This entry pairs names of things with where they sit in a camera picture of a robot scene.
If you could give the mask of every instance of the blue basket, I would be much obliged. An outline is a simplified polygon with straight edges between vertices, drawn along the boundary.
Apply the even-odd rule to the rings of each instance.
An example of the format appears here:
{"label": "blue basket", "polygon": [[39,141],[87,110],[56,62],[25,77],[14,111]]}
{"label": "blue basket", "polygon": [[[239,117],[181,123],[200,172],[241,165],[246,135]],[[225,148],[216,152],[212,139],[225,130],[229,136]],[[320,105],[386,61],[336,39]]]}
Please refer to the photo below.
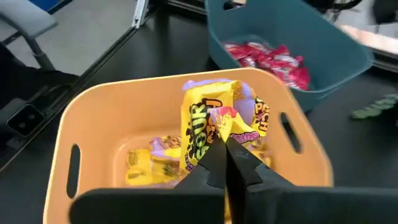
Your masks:
{"label": "blue basket", "polygon": [[222,0],[206,0],[212,59],[221,69],[240,67],[223,42],[286,45],[292,55],[304,57],[310,72],[310,91],[291,89],[303,111],[372,65],[369,49],[301,0],[247,0],[246,5],[227,11],[223,6]]}

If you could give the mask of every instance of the orange basket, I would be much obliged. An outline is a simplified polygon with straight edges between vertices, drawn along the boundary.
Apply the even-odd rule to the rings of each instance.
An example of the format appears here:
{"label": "orange basket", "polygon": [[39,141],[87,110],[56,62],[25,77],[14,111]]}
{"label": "orange basket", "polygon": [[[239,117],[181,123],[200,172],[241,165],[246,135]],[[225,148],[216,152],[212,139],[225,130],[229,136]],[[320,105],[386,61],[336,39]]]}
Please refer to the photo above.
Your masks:
{"label": "orange basket", "polygon": [[[94,86],[63,112],[44,208],[44,223],[64,224],[73,199],[97,188],[128,187],[127,152],[156,136],[180,135],[182,86],[189,80],[241,80],[270,109],[267,146],[272,166],[295,185],[331,186],[330,161],[290,90],[270,73],[254,68],[146,78]],[[281,121],[284,113],[300,143],[295,152]],[[67,195],[72,147],[80,149],[76,194]]]}

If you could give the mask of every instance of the red candy bag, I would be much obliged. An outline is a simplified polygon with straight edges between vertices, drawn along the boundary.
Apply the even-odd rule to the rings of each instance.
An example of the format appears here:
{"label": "red candy bag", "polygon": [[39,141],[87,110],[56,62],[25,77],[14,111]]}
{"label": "red candy bag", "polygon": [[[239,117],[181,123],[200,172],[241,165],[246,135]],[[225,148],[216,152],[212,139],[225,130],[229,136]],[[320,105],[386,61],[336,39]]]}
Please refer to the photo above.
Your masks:
{"label": "red candy bag", "polygon": [[295,59],[298,61],[298,64],[300,65],[300,67],[302,67],[303,66],[303,62],[304,62],[304,58],[303,58],[303,56],[297,56],[297,57],[295,57]]}
{"label": "red candy bag", "polygon": [[288,48],[284,45],[279,46],[273,52],[274,55],[290,55]]}
{"label": "red candy bag", "polygon": [[253,67],[253,68],[256,67],[256,61],[251,56],[241,58],[238,61],[242,67]]}
{"label": "red candy bag", "polygon": [[289,55],[275,55],[273,59],[277,62],[280,62],[281,65],[289,65],[292,68],[299,68],[299,66],[301,66],[299,60]]}
{"label": "red candy bag", "polygon": [[266,54],[259,54],[256,58],[257,66],[261,69],[269,69],[273,65],[272,56]]}
{"label": "red candy bag", "polygon": [[278,65],[273,65],[267,69],[267,71],[275,74],[278,78],[280,78],[284,83],[289,84],[289,70],[290,68],[282,68]]}
{"label": "red candy bag", "polygon": [[290,80],[301,90],[308,90],[311,78],[307,68],[298,68],[289,73]]}
{"label": "red candy bag", "polygon": [[247,42],[244,45],[246,52],[252,56],[257,56],[259,54],[271,54],[272,49],[264,46],[263,44],[257,42]]}
{"label": "red candy bag", "polygon": [[232,55],[235,60],[239,60],[249,55],[242,45],[234,43],[224,43],[225,49]]}

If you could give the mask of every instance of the snack packet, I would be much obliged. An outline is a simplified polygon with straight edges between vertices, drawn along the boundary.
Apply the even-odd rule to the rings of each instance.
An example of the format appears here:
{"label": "snack packet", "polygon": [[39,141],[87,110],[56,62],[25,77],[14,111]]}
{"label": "snack packet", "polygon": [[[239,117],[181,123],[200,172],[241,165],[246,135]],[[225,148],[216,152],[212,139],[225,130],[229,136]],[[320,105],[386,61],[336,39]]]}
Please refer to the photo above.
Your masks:
{"label": "snack packet", "polygon": [[290,55],[288,48],[285,45],[281,45],[273,51],[274,55]]}
{"label": "snack packet", "polygon": [[126,184],[131,187],[170,188],[179,182],[181,138],[154,138],[146,149],[132,149],[127,155]]}
{"label": "snack packet", "polygon": [[248,147],[267,134],[269,107],[249,85],[228,79],[189,81],[181,107],[180,172],[190,172],[214,139]]}
{"label": "snack packet", "polygon": [[258,42],[246,42],[244,45],[244,49],[253,57],[259,54],[271,54],[273,49],[265,44],[261,44]]}
{"label": "snack packet", "polygon": [[232,55],[232,58],[239,60],[249,55],[242,45],[234,43],[224,43],[224,48]]}
{"label": "snack packet", "polygon": [[277,62],[278,61],[282,62],[282,64],[287,64],[292,68],[298,68],[299,66],[301,66],[301,63],[303,61],[302,56],[293,58],[292,56],[289,56],[289,55],[275,55],[273,59]]}
{"label": "snack packet", "polygon": [[249,55],[238,60],[242,67],[256,67],[256,61]]}

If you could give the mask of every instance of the basket handle hole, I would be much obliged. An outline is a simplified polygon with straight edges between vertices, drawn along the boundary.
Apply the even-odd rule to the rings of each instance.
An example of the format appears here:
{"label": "basket handle hole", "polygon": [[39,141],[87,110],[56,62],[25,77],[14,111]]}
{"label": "basket handle hole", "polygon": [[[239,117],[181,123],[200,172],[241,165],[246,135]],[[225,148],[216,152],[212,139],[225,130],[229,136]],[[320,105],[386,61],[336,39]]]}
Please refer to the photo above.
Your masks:
{"label": "basket handle hole", "polygon": [[300,141],[297,138],[297,135],[294,132],[292,126],[290,125],[290,121],[285,113],[280,114],[280,122],[282,123],[282,125],[285,129],[285,132],[289,137],[290,143],[292,144],[294,151],[297,154],[301,154],[302,149],[301,149]]}
{"label": "basket handle hole", "polygon": [[223,9],[224,11],[236,9],[242,7],[246,4],[246,0],[228,0],[224,3]]}
{"label": "basket handle hole", "polygon": [[80,167],[80,148],[74,144],[70,153],[69,161],[69,173],[67,182],[67,195],[69,198],[73,198],[76,195],[77,183],[79,179],[79,167]]}

